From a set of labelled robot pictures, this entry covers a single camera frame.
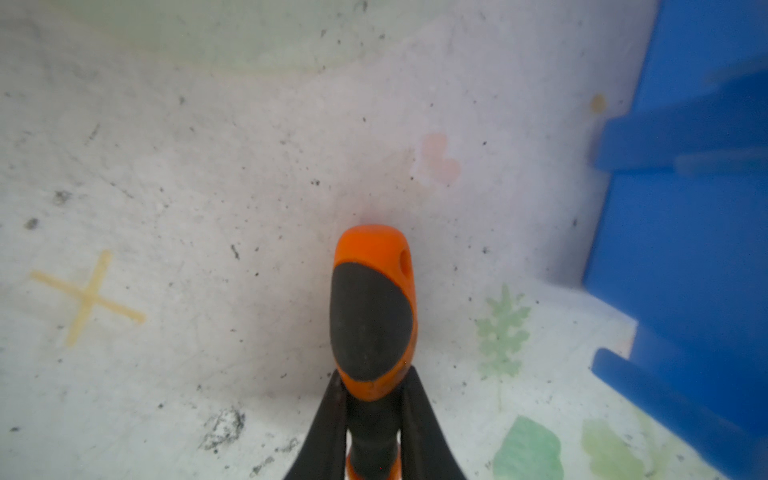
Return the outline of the orange black handled screwdriver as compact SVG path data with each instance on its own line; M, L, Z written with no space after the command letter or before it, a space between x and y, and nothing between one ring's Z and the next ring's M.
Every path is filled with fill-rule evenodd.
M400 396L418 337L411 252L394 227L345 231L331 280L330 339L348 393L352 479L400 476Z

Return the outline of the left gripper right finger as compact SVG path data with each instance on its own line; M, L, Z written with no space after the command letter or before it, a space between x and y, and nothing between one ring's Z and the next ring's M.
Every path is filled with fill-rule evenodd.
M465 480L415 367L402 384L401 476L404 480Z

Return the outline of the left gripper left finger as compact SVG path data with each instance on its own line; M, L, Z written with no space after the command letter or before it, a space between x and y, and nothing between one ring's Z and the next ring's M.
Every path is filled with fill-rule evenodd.
M344 480L348 393L338 371L330 377L319 408L285 480Z

